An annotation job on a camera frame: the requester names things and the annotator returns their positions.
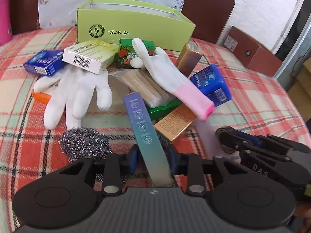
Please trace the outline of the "teal gradient slim box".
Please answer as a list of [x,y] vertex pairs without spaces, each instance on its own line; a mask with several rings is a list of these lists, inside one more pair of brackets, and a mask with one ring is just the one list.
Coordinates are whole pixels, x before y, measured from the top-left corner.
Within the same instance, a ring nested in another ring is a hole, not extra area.
[[141,94],[134,92],[125,95],[124,103],[153,186],[174,186],[175,179]]

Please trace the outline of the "steel wool scrubber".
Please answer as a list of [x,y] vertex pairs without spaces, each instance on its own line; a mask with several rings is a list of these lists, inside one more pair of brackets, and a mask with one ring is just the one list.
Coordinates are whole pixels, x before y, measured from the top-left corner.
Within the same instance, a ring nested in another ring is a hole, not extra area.
[[112,153],[107,136],[92,128],[71,128],[59,138],[61,151],[74,162],[83,157],[105,159]]

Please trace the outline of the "white glove pink cuff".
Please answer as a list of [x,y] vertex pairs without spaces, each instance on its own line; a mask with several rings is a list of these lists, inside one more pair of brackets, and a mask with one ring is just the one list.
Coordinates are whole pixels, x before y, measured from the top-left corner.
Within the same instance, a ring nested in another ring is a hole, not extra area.
[[150,56],[139,38],[132,40],[132,47],[159,86],[181,100],[199,120],[207,120],[215,108],[214,103],[176,68],[162,48],[156,47],[155,54]]

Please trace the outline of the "pack of wooden toothpicks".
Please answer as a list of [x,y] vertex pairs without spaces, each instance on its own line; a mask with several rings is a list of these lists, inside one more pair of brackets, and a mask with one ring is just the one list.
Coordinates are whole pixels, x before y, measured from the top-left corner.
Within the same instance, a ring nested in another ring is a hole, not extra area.
[[146,69],[118,69],[110,73],[125,84],[132,92],[139,92],[145,103],[151,107],[165,106],[175,97],[159,86]]

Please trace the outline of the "blue plastic container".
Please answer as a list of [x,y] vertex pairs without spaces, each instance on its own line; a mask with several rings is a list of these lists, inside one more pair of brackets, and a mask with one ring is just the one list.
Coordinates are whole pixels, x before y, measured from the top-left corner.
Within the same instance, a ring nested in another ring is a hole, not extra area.
[[215,107],[232,100],[232,94],[215,64],[210,64],[195,73],[190,80],[214,103]]

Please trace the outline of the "white cotton glove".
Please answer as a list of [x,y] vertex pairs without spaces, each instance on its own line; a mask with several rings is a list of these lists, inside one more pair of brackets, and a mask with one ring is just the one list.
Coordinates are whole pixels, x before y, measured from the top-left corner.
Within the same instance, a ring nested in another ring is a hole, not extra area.
[[43,76],[38,79],[33,90],[42,93],[56,83],[58,86],[44,112],[43,123],[46,129],[54,129],[63,114],[67,129],[80,128],[94,92],[100,110],[108,110],[112,106],[112,91],[106,69],[94,74],[68,64],[52,77]]

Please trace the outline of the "orange small box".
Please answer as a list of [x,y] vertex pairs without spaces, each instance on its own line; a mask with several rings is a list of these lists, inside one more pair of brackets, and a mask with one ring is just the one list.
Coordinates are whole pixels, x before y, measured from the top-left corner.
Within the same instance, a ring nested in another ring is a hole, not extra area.
[[36,93],[35,91],[32,91],[32,97],[37,102],[48,104],[52,96],[46,93]]

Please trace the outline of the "gold flat box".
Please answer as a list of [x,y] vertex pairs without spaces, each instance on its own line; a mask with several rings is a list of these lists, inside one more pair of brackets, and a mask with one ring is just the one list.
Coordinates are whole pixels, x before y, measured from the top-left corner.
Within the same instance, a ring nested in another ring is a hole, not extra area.
[[196,119],[197,116],[185,104],[182,104],[158,121],[154,128],[167,140],[173,142]]

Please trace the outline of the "green flat box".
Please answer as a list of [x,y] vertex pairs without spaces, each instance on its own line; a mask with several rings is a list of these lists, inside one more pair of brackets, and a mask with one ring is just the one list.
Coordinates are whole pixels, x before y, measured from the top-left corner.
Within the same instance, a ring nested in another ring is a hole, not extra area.
[[174,109],[176,109],[181,104],[182,102],[176,98],[164,106],[158,106],[155,108],[151,108],[147,106],[147,111],[149,113],[151,120],[157,120],[157,119],[161,119],[165,117],[166,115],[168,115],[170,112],[172,112]]

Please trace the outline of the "green floral small box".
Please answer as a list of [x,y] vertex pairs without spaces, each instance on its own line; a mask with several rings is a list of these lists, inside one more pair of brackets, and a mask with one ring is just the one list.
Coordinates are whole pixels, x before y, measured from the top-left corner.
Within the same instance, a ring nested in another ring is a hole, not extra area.
[[[154,42],[143,40],[143,43],[146,46],[149,55],[154,55],[156,48]],[[124,69],[132,68],[130,62],[135,57],[137,57],[137,54],[132,47],[132,39],[121,38],[119,40],[119,50],[116,59],[116,67]]]

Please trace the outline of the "brown shoe box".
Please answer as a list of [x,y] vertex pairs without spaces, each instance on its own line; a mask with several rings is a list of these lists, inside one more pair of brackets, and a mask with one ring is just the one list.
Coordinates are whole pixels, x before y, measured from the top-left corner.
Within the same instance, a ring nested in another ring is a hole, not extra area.
[[224,42],[243,66],[255,72],[273,77],[282,61],[259,41],[232,26]]

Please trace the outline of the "white yellow medicine box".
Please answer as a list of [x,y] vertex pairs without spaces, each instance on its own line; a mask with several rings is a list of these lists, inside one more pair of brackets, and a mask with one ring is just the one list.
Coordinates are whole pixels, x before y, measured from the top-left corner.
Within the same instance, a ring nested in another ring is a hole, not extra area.
[[88,72],[100,74],[114,62],[118,49],[118,45],[90,40],[66,47],[63,61]]

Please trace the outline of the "small dark blue box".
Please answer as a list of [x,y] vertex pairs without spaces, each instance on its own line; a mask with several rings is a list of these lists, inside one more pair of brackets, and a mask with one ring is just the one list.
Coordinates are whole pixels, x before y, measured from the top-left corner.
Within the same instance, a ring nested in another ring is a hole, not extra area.
[[52,77],[65,66],[64,50],[42,50],[24,64],[24,69],[33,74]]

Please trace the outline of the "light green cardboard box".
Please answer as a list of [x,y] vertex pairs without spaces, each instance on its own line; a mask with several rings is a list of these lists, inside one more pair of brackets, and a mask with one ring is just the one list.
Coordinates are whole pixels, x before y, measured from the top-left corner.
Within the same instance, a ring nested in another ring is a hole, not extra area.
[[121,38],[153,41],[180,52],[195,24],[177,9],[134,0],[87,0],[76,10],[79,42],[99,39],[118,44]]

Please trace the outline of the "brown wooden headboard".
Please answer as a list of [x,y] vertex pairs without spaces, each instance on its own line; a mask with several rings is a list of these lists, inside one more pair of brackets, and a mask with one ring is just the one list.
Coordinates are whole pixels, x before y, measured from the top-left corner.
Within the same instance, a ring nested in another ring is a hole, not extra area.
[[[9,0],[13,34],[39,29],[36,0]],[[192,36],[217,43],[235,6],[235,0],[186,0],[182,14],[191,19],[196,28]]]

